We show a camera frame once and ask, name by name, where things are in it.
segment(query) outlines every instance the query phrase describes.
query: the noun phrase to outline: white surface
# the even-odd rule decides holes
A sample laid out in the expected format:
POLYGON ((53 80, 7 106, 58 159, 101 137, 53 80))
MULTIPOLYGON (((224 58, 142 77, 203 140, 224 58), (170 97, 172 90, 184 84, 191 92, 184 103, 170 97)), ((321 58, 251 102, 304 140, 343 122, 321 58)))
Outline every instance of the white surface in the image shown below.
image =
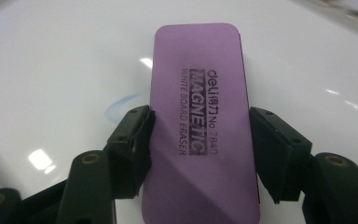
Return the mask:
MULTIPOLYGON (((148 104, 141 60, 157 29, 219 21, 240 30, 250 105, 290 123, 313 154, 358 164, 358 33, 301 5, 15 0, 0 6, 0 183, 27 197, 65 179, 76 155, 102 149, 125 111, 148 104)), ((301 203, 274 205, 261 185, 260 198, 260 223, 304 223, 301 203)), ((118 223, 142 223, 140 201, 117 202, 118 223)))

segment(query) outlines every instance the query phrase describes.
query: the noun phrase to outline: purple eraser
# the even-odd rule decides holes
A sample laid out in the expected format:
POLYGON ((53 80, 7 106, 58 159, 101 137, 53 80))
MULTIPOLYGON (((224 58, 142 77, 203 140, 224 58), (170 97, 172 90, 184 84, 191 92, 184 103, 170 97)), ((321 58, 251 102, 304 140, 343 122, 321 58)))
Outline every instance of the purple eraser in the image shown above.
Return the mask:
POLYGON ((150 98, 156 123, 145 223, 258 223, 238 30, 224 23, 160 28, 150 98))

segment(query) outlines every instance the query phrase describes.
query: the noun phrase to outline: purple foam block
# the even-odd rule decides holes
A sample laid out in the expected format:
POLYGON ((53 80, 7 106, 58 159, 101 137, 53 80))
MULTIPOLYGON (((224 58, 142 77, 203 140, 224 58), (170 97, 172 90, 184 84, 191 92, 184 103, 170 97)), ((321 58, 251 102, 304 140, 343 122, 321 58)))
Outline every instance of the purple foam block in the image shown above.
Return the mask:
POLYGON ((258 223, 238 30, 224 23, 164 26, 153 61, 145 223, 258 223))

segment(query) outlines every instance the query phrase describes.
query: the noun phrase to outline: black plastic part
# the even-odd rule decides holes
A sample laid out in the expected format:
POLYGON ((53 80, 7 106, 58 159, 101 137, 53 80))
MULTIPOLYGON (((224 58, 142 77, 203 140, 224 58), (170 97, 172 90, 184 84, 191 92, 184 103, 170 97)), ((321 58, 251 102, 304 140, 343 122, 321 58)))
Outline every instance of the black plastic part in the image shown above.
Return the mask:
POLYGON ((251 107, 250 121, 255 167, 264 187, 275 203, 298 201, 312 143, 267 110, 251 107))
POLYGON ((0 189, 0 224, 23 223, 21 197, 15 189, 0 189))
POLYGON ((358 166, 345 157, 321 153, 312 168, 330 219, 324 223, 358 224, 358 166))
POLYGON ((116 223, 108 159, 102 151, 74 158, 58 212, 58 224, 116 223))
POLYGON ((27 224, 55 223, 65 184, 66 180, 22 201, 27 224))
POLYGON ((329 224, 330 217, 323 203, 315 203, 306 195, 302 205, 304 218, 307 224, 329 224))
POLYGON ((155 122, 148 105, 129 111, 103 149, 108 155, 115 199, 132 199, 139 193, 151 167, 149 140, 155 122))

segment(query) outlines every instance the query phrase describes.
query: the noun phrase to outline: glossy white table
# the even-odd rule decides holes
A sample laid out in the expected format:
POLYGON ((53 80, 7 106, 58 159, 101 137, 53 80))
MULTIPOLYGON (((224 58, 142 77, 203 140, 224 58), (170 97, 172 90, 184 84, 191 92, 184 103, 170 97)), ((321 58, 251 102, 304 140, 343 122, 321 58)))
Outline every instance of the glossy white table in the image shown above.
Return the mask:
MULTIPOLYGON (((7 1, 0 6, 0 187, 23 198, 102 149, 125 112, 149 101, 153 41, 166 24, 229 22, 241 33, 249 100, 358 164, 358 32, 294 1, 7 1)), ((304 223, 273 204, 260 223, 304 223)), ((141 199, 118 223, 143 223, 141 199)))

